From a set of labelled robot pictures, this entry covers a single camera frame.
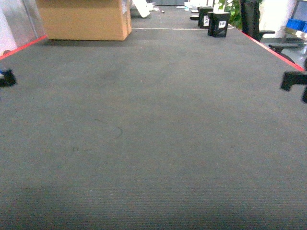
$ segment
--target white label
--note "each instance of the white label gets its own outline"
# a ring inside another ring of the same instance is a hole
[[[220,21],[219,29],[225,28],[225,26],[226,26],[226,21]]]
[[[122,0],[121,2],[121,7],[122,7],[122,13],[124,14],[127,12],[127,0]]]
[[[207,15],[203,17],[203,26],[209,26],[209,17]]]
[[[297,32],[295,33],[295,35],[298,36],[298,37],[300,37],[300,36],[302,35],[302,33],[303,33],[303,32],[301,32],[301,31],[297,31]]]

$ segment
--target black chair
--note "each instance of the black chair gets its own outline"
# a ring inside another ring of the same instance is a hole
[[[242,19],[242,32],[254,38],[258,42],[265,34],[274,34],[272,30],[259,30],[260,10],[258,0],[240,0],[240,10]],[[271,44],[269,48],[287,60],[294,61],[282,53],[285,48],[297,48],[298,44]]]
[[[260,10],[257,0],[240,0],[242,32],[260,41],[265,34],[274,34],[273,30],[259,30]]]

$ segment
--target white line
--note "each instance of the white line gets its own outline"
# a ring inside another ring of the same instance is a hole
[[[179,29],[179,28],[133,28],[134,30],[203,30],[203,29]]]

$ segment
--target chair armrest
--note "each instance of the chair armrest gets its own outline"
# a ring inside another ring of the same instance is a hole
[[[274,34],[275,31],[273,30],[260,30],[259,31],[259,41],[262,39],[263,35],[265,34]]]
[[[276,53],[281,53],[283,49],[286,48],[299,48],[298,44],[289,44],[289,43],[276,43],[276,44],[269,44],[269,48],[274,50]]]
[[[265,35],[265,34],[274,34],[275,31],[273,31],[273,30],[260,30],[259,33],[262,34],[262,35]]]

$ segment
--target white object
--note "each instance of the white object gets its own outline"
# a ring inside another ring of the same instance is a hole
[[[122,0],[121,1],[121,8],[122,8],[122,13],[124,14],[127,12],[127,0]]]
[[[135,7],[138,9],[142,18],[146,18],[150,12],[146,0],[132,0]]]
[[[276,32],[275,34],[265,34],[264,37],[282,38],[285,36],[283,26],[286,26],[291,17],[295,4],[296,0],[264,0],[262,2],[259,29]]]
[[[204,15],[203,17],[203,26],[209,26],[209,17],[207,15]]]
[[[190,0],[189,4],[192,7],[206,6],[207,0]]]
[[[160,12],[160,9],[158,7],[153,7],[153,11]]]
[[[15,39],[10,30],[9,24],[6,21],[4,13],[2,9],[0,9],[0,56],[2,56],[3,52],[6,50],[14,50],[17,48]]]
[[[186,2],[184,3],[184,6],[185,6],[185,8],[186,8],[186,7],[188,7],[188,8],[192,8],[191,3],[190,3],[190,2],[188,2],[188,1],[186,1]]]
[[[225,28],[225,26],[226,26],[226,21],[220,21],[219,29]]]
[[[147,4],[147,8],[149,11],[153,11],[154,10],[154,5],[152,3],[148,3]]]

